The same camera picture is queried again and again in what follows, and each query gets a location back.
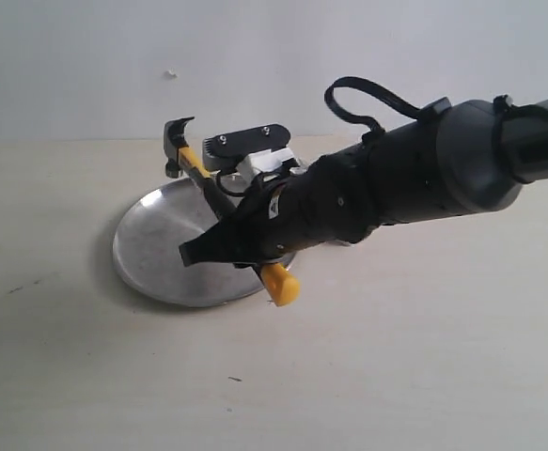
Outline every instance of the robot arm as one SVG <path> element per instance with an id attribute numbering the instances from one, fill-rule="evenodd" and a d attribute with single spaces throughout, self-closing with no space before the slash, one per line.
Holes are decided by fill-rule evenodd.
<path id="1" fill-rule="evenodd" d="M 340 107 L 339 87 L 367 92 L 413 122 L 386 132 Z M 237 209 L 183 244 L 186 265 L 276 262 L 326 241 L 360 242 L 380 226 L 499 211 L 525 184 L 548 179 L 548 101 L 441 99 L 418 109 L 356 77 L 337 80 L 324 97 L 338 117 L 369 127 L 362 141 L 306 171 L 280 164 L 270 179 L 255 177 Z"/>

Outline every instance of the round metal tray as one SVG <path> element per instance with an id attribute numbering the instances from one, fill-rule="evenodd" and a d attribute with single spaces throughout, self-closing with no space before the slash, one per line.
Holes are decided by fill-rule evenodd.
<path id="1" fill-rule="evenodd" d="M 235 177 L 224 183 L 232 191 L 245 187 Z M 150 298 L 187 307 L 216 306 L 261 291 L 263 285 L 251 269 L 226 263 L 183 266 L 180 244 L 215 222 L 190 179 L 168 183 L 142 197 L 121 219 L 113 241 L 115 269 L 125 283 Z M 282 263 L 288 267 L 294 257 L 288 255 Z"/>

